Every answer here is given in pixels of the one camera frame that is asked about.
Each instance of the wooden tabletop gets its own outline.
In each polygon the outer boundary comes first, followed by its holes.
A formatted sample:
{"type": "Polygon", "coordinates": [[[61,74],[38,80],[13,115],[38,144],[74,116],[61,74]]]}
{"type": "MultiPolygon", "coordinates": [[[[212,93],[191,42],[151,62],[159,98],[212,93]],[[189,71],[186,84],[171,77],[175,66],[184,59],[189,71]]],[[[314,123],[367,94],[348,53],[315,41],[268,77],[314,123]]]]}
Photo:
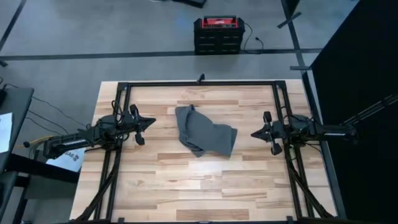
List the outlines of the wooden tabletop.
{"type": "MultiPolygon", "coordinates": [[[[101,84],[93,124],[112,114],[117,84],[101,84]]],[[[310,116],[302,81],[286,80],[286,84],[293,113],[310,116]]],[[[142,116],[157,121],[143,133],[145,146],[138,146],[134,138],[123,145],[114,222],[119,217],[126,222],[181,222],[270,221],[295,216],[283,153],[273,156],[269,143],[250,137],[263,127],[264,111],[277,117],[270,86],[134,87],[130,103],[138,106],[142,116]],[[238,129],[231,157],[206,153],[196,158],[180,143],[174,111],[176,106],[189,104],[214,123],[238,129]]],[[[320,153],[304,147],[302,155],[310,189],[335,215],[320,153]]],[[[104,151],[86,153],[70,218],[79,216],[97,193],[103,159],[104,151]]],[[[303,197],[301,201],[306,214],[303,197]]]]}

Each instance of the black aluminum frame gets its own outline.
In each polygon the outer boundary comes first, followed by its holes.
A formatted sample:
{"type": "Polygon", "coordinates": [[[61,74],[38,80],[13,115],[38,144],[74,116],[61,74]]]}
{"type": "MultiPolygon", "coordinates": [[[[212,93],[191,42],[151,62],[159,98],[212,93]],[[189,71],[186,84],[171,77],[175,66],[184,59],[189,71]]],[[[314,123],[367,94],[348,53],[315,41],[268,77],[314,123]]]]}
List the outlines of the black aluminum frame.
{"type": "MultiPolygon", "coordinates": [[[[276,80],[276,81],[204,81],[204,80],[199,80],[199,81],[185,81],[185,82],[120,82],[118,83],[118,87],[116,90],[116,97],[115,101],[121,105],[121,95],[122,92],[125,91],[126,95],[124,98],[123,102],[123,110],[126,111],[128,110],[129,106],[129,101],[130,101],[130,95],[131,95],[131,89],[135,86],[226,86],[226,85],[231,85],[231,86],[237,86],[237,85],[267,85],[272,87],[272,92],[274,94],[274,101],[275,101],[275,107],[277,110],[277,119],[279,121],[282,121],[284,123],[284,113],[283,113],[283,108],[285,109],[285,114],[286,115],[291,115],[292,114],[292,109],[290,107],[290,101],[289,101],[289,96],[287,93],[287,87],[286,87],[286,82],[283,80],[276,80]],[[282,92],[282,96],[284,99],[284,105],[281,106],[280,98],[279,98],[279,92],[282,92]]],[[[311,193],[311,191],[308,188],[307,180],[305,177],[305,170],[303,166],[303,160],[301,157],[301,152],[299,148],[295,148],[295,154],[296,154],[296,161],[298,165],[298,172],[295,170],[293,162],[292,162],[292,156],[290,155],[290,142],[288,139],[283,140],[284,144],[284,151],[285,151],[285,160],[287,163],[287,170],[289,172],[289,182],[290,182],[290,188],[292,191],[292,197],[293,197],[293,202],[294,202],[294,209],[296,213],[297,219],[303,219],[302,215],[302,209],[300,207],[300,199],[299,199],[299,192],[297,190],[296,184],[300,186],[302,189],[304,196],[305,196],[305,204],[306,204],[306,209],[308,216],[310,218],[314,217],[313,213],[313,208],[320,214],[322,218],[329,218],[327,215],[324,215],[324,209],[323,207],[319,204],[318,200],[314,197],[314,195],[311,193]]],[[[117,174],[119,172],[119,165],[120,165],[120,160],[121,160],[121,152],[122,152],[122,147],[119,147],[116,149],[116,156],[114,159],[114,164],[116,166],[116,177],[112,181],[110,192],[109,192],[109,199],[108,199],[108,206],[106,209],[106,216],[105,220],[111,220],[112,219],[112,212],[113,212],[113,205],[114,205],[114,198],[116,195],[116,184],[118,181],[117,174]]],[[[104,163],[103,163],[103,170],[101,173],[101,179],[99,183],[99,187],[103,186],[106,176],[108,173],[108,167],[109,167],[109,161],[111,158],[111,153],[109,151],[106,152],[104,156],[104,163]]],[[[102,200],[99,201],[99,203],[96,206],[95,212],[94,212],[94,220],[100,221],[100,215],[101,215],[101,207],[102,207],[102,200]]],[[[212,222],[212,223],[233,223],[233,224],[239,224],[242,222],[212,222]]],[[[286,220],[281,220],[281,221],[276,221],[276,222],[244,222],[244,223],[286,223],[286,220]]]]}

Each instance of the gray towel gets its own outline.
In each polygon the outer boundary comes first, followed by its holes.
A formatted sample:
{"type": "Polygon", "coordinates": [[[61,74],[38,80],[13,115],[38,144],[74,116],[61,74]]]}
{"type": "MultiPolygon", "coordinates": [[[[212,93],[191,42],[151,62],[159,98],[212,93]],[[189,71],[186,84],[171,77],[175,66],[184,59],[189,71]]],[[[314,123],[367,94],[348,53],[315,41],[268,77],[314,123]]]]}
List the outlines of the gray towel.
{"type": "Polygon", "coordinates": [[[237,129],[226,124],[213,124],[205,115],[195,111],[193,105],[175,109],[180,141],[197,157],[206,151],[231,156],[237,129]]]}

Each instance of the white paper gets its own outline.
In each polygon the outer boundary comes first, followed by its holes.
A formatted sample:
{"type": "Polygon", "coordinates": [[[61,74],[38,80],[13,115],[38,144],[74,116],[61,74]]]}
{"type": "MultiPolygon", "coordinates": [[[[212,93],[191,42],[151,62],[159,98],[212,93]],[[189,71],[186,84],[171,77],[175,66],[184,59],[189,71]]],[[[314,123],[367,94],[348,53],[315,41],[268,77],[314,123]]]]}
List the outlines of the white paper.
{"type": "Polygon", "coordinates": [[[83,164],[86,148],[67,151],[56,159],[47,160],[46,164],[78,172],[83,164]]]}
{"type": "Polygon", "coordinates": [[[9,150],[11,130],[12,113],[0,115],[0,153],[9,150]]]}

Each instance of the gray floor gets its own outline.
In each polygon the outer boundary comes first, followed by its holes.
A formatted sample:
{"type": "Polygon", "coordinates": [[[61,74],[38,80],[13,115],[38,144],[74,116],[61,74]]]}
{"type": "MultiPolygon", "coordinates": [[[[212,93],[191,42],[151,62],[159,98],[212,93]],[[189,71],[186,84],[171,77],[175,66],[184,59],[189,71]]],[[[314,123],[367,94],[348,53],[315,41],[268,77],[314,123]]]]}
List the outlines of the gray floor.
{"type": "MultiPolygon", "coordinates": [[[[19,2],[0,0],[0,34],[19,2]]],[[[351,0],[302,0],[294,20],[300,46],[322,48],[352,10],[351,0]]],[[[248,49],[291,49],[280,0],[208,0],[204,9],[167,1],[148,0],[27,0],[0,55],[93,54],[193,50],[192,22],[205,15],[232,14],[254,29],[248,49]]],[[[310,65],[317,54],[304,54],[310,65]]],[[[35,96],[60,107],[66,114],[90,123],[100,83],[106,80],[193,80],[300,78],[290,71],[298,65],[295,54],[112,58],[84,60],[10,61],[0,67],[6,83],[32,86],[35,96]]],[[[52,119],[69,131],[79,128],[43,103],[32,111],[52,119]]],[[[28,114],[29,117],[55,127],[28,114]]],[[[26,121],[18,144],[49,133],[26,121]]],[[[16,150],[26,155],[27,151],[16,150]]],[[[21,194],[15,189],[1,223],[10,223],[21,194]]],[[[24,218],[33,223],[68,220],[73,196],[30,200],[24,218]]]]}

